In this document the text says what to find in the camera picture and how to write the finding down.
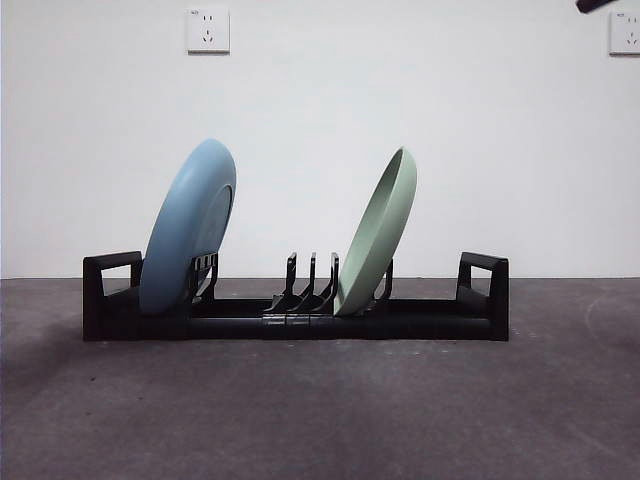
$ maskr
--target dish rack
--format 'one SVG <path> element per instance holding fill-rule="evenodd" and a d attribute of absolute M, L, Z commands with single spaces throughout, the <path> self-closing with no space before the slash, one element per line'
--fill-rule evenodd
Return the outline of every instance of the dish rack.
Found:
<path fill-rule="evenodd" d="M 331 277 L 316 292 L 316 255 L 309 282 L 294 292 L 297 255 L 286 263 L 285 287 L 272 298 L 216 298 L 219 257 L 210 253 L 191 260 L 183 300 L 161 315 L 143 315 L 138 306 L 141 252 L 86 257 L 83 261 L 83 338 L 99 340 L 207 339 L 509 339 L 509 261 L 464 252 L 455 298 L 393 298 L 393 261 L 382 294 L 354 315 L 334 316 L 339 292 L 340 260 L 331 256 Z M 130 286 L 105 295 L 102 272 L 131 266 Z M 489 294 L 474 290 L 471 268 L 491 272 Z M 201 279 L 211 272 L 204 284 Z"/>

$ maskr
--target wall socket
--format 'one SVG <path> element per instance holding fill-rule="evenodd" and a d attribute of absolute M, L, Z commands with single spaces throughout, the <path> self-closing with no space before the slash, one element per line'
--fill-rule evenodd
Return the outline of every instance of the wall socket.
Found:
<path fill-rule="evenodd" d="M 640 12 L 611 12 L 609 55 L 640 55 Z"/>
<path fill-rule="evenodd" d="M 229 53 L 229 9 L 223 6 L 187 10 L 187 51 Z"/>

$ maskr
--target plate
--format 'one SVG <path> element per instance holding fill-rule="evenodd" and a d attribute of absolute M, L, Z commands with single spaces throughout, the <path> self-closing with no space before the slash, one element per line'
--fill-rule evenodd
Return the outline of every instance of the plate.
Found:
<path fill-rule="evenodd" d="M 220 248 L 235 190 L 231 153 L 205 140 L 173 180 L 153 227 L 140 279 L 142 313 L 162 313 L 186 298 L 191 259 Z"/>
<path fill-rule="evenodd" d="M 367 306 L 393 259 L 407 224 L 418 173 L 401 148 L 378 182 L 341 267 L 334 315 L 351 315 Z"/>

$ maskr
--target green plate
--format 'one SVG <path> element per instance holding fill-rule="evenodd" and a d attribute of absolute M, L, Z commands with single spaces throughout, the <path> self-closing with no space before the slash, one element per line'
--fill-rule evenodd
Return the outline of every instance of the green plate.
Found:
<path fill-rule="evenodd" d="M 416 193 L 418 172 L 401 148 L 378 182 L 341 268 L 334 315 L 351 315 L 367 306 L 393 259 Z"/>

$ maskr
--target concrete floor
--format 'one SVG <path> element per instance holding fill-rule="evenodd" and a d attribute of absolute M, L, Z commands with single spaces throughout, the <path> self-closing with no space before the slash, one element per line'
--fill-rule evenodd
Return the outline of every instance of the concrete floor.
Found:
<path fill-rule="evenodd" d="M 509 343 L 83 343 L 79 280 L 4 281 L 2 478 L 640 478 L 640 279 L 511 288 Z"/>

